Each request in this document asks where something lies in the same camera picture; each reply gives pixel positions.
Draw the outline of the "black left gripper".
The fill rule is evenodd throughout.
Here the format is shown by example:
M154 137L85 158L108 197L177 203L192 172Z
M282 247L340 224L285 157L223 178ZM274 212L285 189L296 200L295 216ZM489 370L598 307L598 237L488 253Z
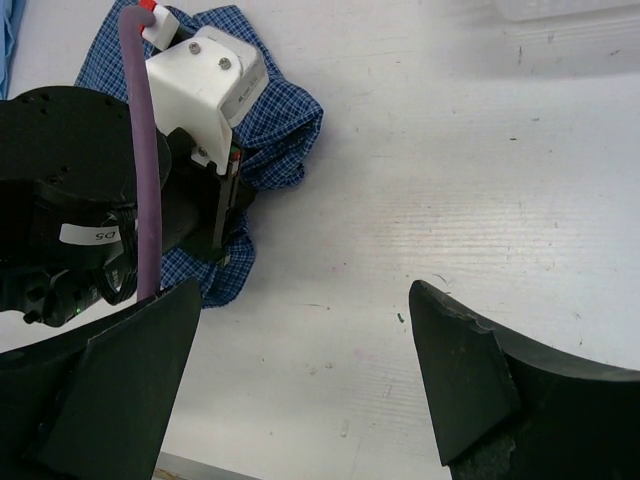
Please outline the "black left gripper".
M167 137L172 156L171 170L162 187L162 253L180 249L207 263L221 263L230 254L240 217L256 197L256 190L240 176L244 150L232 136L228 170L218 174L210 163L195 162L194 139L177 128Z

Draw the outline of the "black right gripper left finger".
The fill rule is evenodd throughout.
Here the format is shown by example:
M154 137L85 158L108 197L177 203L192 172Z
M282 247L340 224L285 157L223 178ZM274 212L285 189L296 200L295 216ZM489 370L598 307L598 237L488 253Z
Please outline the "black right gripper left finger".
M2 478L151 478L201 303L189 279L2 353Z

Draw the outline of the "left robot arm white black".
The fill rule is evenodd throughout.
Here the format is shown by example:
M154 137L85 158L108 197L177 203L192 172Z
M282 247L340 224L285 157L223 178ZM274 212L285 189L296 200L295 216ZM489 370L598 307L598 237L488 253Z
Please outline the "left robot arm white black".
M196 163L183 129L159 134L162 248L220 262L255 191L233 142L225 173ZM48 86L1 104L1 307L60 327L137 287L136 167L128 105Z

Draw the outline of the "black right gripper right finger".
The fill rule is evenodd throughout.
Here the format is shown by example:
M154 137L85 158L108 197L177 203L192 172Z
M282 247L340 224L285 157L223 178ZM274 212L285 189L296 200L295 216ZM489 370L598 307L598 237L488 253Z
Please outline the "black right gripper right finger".
M562 352L429 283L409 292L441 464L455 479L635 479L639 374Z

